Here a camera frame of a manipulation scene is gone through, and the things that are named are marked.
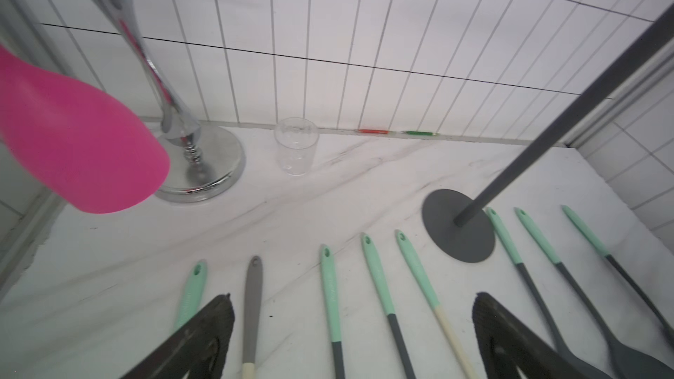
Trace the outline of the grey slotted turner mint handle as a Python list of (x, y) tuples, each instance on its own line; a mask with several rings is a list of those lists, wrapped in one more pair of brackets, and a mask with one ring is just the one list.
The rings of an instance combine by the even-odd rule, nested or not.
[(527, 212), (519, 207), (514, 208), (517, 217), (528, 230), (532, 238), (537, 242), (542, 252), (548, 256), (549, 260), (555, 265), (556, 269), (561, 273), (564, 279), (574, 289), (579, 299), (586, 306), (586, 309), (593, 316), (596, 324), (607, 342), (607, 348), (610, 356), (610, 361), (615, 373), (619, 378), (670, 378), (673, 379), (673, 369), (665, 365), (658, 359), (644, 354), (632, 347), (624, 345), (620, 342), (613, 332), (608, 327), (605, 320), (601, 317), (591, 300), (586, 296), (576, 280), (573, 278), (569, 270), (565, 267), (554, 247), (548, 242), (547, 238), (537, 226), (535, 221), (528, 215)]

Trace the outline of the grey ladle spoon mint handle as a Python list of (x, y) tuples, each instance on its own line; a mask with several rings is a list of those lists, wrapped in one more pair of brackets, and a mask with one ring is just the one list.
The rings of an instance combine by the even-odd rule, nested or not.
[(670, 347), (673, 347), (673, 327), (667, 321), (665, 316), (663, 316), (660, 310), (656, 307), (653, 301), (649, 298), (649, 296), (643, 291), (643, 289), (631, 277), (631, 275), (628, 272), (626, 272), (626, 270), (624, 270), (623, 266), (621, 266), (621, 263), (619, 263), (614, 258), (614, 256), (612, 256), (611, 252), (606, 248), (604, 243), (593, 232), (593, 230), (589, 228), (586, 222), (584, 222), (581, 219), (581, 217), (577, 214), (577, 212), (574, 212), (574, 210), (572, 210), (572, 208), (570, 208), (568, 205), (561, 205), (561, 208), (563, 213), (570, 220), (570, 222), (572, 222), (575, 228), (579, 230), (579, 233), (581, 233), (583, 237), (594, 247), (595, 251), (602, 258), (604, 258), (617, 271), (617, 273), (622, 276), (622, 278), (634, 290), (634, 292), (640, 298), (642, 298), (642, 301), (644, 301), (645, 305), (649, 307), (649, 309), (651, 310), (651, 312), (653, 312), (656, 319), (662, 325), (662, 332), (663, 336), (665, 337), (665, 340), (668, 342)]

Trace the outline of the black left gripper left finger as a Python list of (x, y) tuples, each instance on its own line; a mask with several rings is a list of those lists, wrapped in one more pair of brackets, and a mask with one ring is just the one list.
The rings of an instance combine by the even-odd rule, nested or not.
[(220, 378), (234, 323), (231, 298), (220, 294), (124, 377)]

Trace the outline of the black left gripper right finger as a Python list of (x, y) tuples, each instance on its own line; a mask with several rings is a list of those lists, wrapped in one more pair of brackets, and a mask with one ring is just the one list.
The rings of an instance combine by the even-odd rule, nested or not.
[(486, 292), (477, 294), (472, 321), (489, 379), (584, 376)]

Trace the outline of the cream turner mint handle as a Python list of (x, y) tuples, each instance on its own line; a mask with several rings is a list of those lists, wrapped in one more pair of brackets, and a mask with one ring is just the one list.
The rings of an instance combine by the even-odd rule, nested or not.
[(421, 259), (414, 249), (414, 245), (401, 230), (395, 231), (395, 237), (405, 262), (410, 268), (417, 284), (419, 284), (419, 287), (421, 288), (424, 297), (428, 301), (433, 314), (435, 314), (435, 317), (442, 328), (442, 331), (449, 342), (449, 345), (451, 346), (465, 377), (470, 379), (478, 379), (477, 372), (475, 368), (473, 368), (470, 359), (468, 358), (468, 354), (466, 354), (466, 351), (461, 344), (461, 340), (459, 340), (458, 336), (453, 330), (447, 315), (442, 308), (442, 304), (435, 293), (435, 290), (428, 278), (428, 274), (421, 263)]

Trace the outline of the cream spatula grey handle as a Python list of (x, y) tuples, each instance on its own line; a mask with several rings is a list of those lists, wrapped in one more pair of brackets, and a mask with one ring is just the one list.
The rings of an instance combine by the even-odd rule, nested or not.
[(247, 268), (244, 295), (242, 378), (256, 377), (256, 348), (263, 294), (263, 262), (254, 256)]

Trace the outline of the grey spatula mint handle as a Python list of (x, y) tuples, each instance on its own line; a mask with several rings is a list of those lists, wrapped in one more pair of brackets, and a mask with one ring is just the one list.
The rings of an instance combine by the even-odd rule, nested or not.
[(549, 308), (547, 307), (544, 299), (542, 298), (542, 295), (535, 286), (533, 278), (531, 277), (530, 273), (528, 273), (528, 270), (523, 262), (523, 259), (521, 258), (516, 245), (514, 245), (511, 235), (507, 230), (501, 217), (491, 207), (487, 207), (484, 210), (484, 212), (486, 213), (490, 221), (493, 223), (496, 235), (498, 235), (500, 242), (507, 251), (507, 254), (509, 255), (511, 261), (513, 262), (514, 267), (520, 274), (520, 277), (523, 280), (524, 284), (526, 284), (526, 286), (528, 287), (529, 294), (531, 295), (533, 300), (535, 300), (535, 303), (537, 303), (539, 312), (545, 319), (545, 322), (547, 324), (547, 327), (549, 329), (550, 335), (554, 343), (554, 347), (558, 355), (562, 359), (567, 361), (567, 363), (570, 363), (571, 366), (573, 366), (576, 370), (578, 370), (581, 374), (583, 374), (587, 378), (610, 379), (611, 378), (610, 375), (607, 375), (607, 373), (605, 373), (604, 371), (599, 370), (598, 368), (587, 363), (586, 361), (583, 361), (582, 359), (575, 356), (575, 354), (573, 354), (572, 351), (570, 351), (569, 347), (565, 343), (563, 336), (561, 335), (557, 327), (556, 322), (554, 321), (554, 318), (552, 317), (551, 312), (549, 311)]
[(372, 238), (370, 238), (367, 233), (361, 234), (361, 244), (372, 281), (374, 282), (379, 300), (384, 310), (384, 314), (386, 315), (386, 319), (388, 320), (389, 326), (391, 328), (391, 334), (395, 341), (396, 348), (398, 349), (398, 355), (405, 372), (405, 377), (407, 379), (415, 379), (416, 375), (414, 372), (414, 367), (412, 366), (412, 361), (407, 351), (407, 345), (405, 345), (405, 339), (400, 329), (397, 314), (395, 312), (395, 307), (391, 297), (391, 291), (388, 287), (388, 282), (384, 273), (384, 267), (377, 251), (377, 247), (374, 243), (374, 240), (372, 240)]
[(335, 377), (345, 379), (338, 285), (333, 251), (328, 246), (322, 245), (319, 259), (321, 259), (322, 289), (326, 305), (326, 320), (328, 321), (328, 330), (333, 350)]

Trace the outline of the cream spatula mint handle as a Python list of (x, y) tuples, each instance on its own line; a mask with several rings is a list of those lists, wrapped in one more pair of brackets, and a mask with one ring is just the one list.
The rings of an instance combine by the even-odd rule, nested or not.
[(206, 260), (198, 261), (191, 269), (184, 284), (183, 293), (177, 310), (174, 330), (177, 331), (194, 317), (200, 308), (207, 280)]

